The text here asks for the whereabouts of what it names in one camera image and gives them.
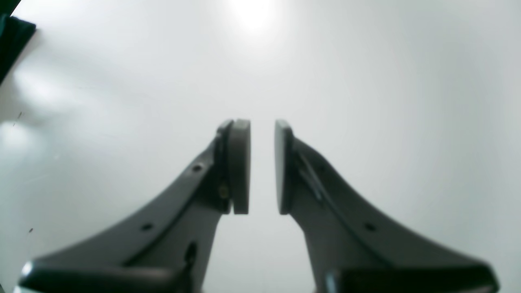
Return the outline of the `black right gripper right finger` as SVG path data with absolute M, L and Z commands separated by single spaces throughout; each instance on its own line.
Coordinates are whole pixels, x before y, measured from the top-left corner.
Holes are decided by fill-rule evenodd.
M 318 293 L 497 293 L 484 261 L 401 225 L 365 200 L 285 120 L 275 122 L 278 208 L 301 228 Z

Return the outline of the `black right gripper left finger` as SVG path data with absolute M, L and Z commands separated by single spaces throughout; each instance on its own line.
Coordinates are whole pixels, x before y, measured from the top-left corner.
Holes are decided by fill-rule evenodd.
M 199 293 L 220 217 L 249 213 L 251 123 L 229 119 L 154 200 L 119 224 L 28 261 L 41 293 Z

